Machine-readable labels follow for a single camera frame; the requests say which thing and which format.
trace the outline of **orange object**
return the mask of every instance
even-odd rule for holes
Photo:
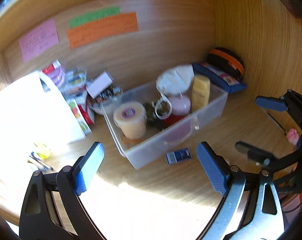
[[[69,29],[67,34],[70,41],[70,48],[75,49],[102,38],[137,32],[138,30],[136,13],[131,12],[108,16],[85,23],[76,28]]]
[[[239,61],[237,61],[234,57],[230,56],[229,54],[227,54],[221,50],[218,50],[218,49],[210,50],[210,54],[214,54],[214,55],[224,58],[225,60],[229,61],[230,66],[232,66],[234,70],[238,69],[240,71],[241,75],[244,74],[244,68],[241,65],[241,63]]]

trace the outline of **beige container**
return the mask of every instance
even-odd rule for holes
[[[195,75],[191,95],[192,112],[205,107],[210,97],[210,79],[203,75]]]
[[[127,138],[134,140],[145,135],[146,111],[141,103],[131,101],[121,105],[114,111],[113,119]]]

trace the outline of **black cable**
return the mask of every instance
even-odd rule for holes
[[[299,208],[302,205],[302,201],[299,203],[299,205],[297,205],[295,208],[293,208],[292,210],[288,210],[288,211],[282,211],[284,214],[288,214],[291,213],[293,211],[295,211],[297,208]]]

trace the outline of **orange sticky note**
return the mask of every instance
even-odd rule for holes
[[[137,32],[136,13],[123,13],[104,17],[85,23],[68,30],[70,48],[74,49],[99,39],[115,36],[123,33]]]

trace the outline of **sticky note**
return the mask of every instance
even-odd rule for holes
[[[59,43],[54,19],[49,19],[20,39],[24,62],[42,54]]]
[[[102,38],[123,33],[137,32],[136,13],[124,13],[104,17],[68,30],[70,48],[74,49]]]
[[[95,21],[107,16],[120,14],[120,7],[107,7],[102,10],[90,12],[79,17],[75,17],[70,20],[71,28],[75,28],[79,25],[85,24],[87,22]]]

